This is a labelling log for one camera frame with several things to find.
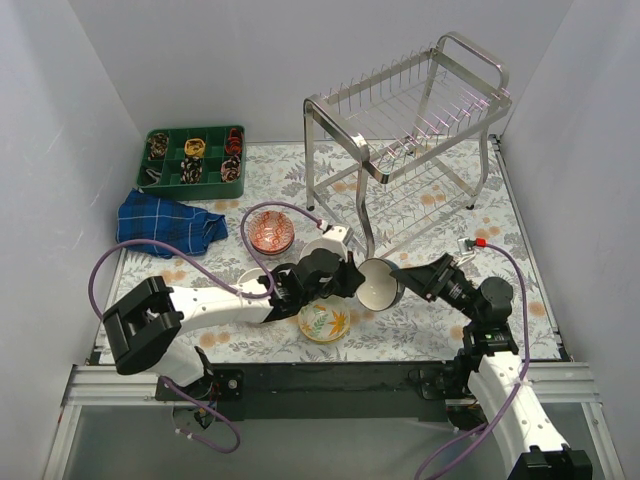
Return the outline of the teal rimmed white bowl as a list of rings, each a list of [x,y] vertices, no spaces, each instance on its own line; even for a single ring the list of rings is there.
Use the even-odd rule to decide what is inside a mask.
[[[392,276],[399,267],[381,258],[365,260],[358,268],[365,281],[358,287],[356,298],[366,309],[380,312],[395,306],[403,297],[405,287]]]

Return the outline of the orange flower patterned plate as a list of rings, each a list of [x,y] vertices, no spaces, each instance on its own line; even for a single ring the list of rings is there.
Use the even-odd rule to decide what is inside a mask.
[[[350,311],[344,299],[318,299],[298,313],[299,330],[311,335],[335,335],[350,329]]]

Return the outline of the red diamond patterned bowl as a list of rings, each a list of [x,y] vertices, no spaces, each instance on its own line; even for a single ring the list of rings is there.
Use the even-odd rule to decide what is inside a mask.
[[[248,237],[251,244],[280,246],[294,241],[295,230],[286,214],[268,210],[250,221]]]

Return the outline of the green patterned plate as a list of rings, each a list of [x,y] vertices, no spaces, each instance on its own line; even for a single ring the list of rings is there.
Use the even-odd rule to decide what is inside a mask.
[[[311,335],[308,333],[304,333],[304,336],[308,340],[316,344],[330,344],[342,339],[346,334],[347,334],[347,331],[343,331],[335,335]]]

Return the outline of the blue white patterned bowl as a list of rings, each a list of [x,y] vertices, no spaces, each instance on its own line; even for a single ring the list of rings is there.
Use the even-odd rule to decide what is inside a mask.
[[[293,245],[293,242],[282,244],[280,246],[275,246],[272,244],[269,244],[269,245],[266,245],[266,244],[258,245],[254,243],[251,244],[251,246],[254,248],[255,251],[267,256],[275,256],[275,255],[282,254],[286,252],[292,245]]]

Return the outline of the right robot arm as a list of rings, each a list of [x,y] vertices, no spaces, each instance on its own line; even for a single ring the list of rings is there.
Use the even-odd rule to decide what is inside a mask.
[[[510,479],[592,478],[587,453],[572,448],[559,433],[529,381],[530,348],[517,346],[508,324],[512,285],[491,276],[473,286],[449,254],[392,275],[424,300],[441,299],[469,321],[452,383],[460,395],[477,400],[486,421],[460,435],[471,444],[433,478],[454,470],[488,437],[497,442]]]

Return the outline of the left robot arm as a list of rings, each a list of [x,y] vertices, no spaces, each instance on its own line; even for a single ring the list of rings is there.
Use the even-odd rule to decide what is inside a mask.
[[[342,258],[319,248],[236,285],[238,293],[169,286],[160,276],[149,277],[103,314],[103,325],[118,374],[153,372],[200,400],[212,390],[212,367],[203,353],[182,345],[180,336],[287,319],[321,298],[352,297],[364,281],[351,253]]]

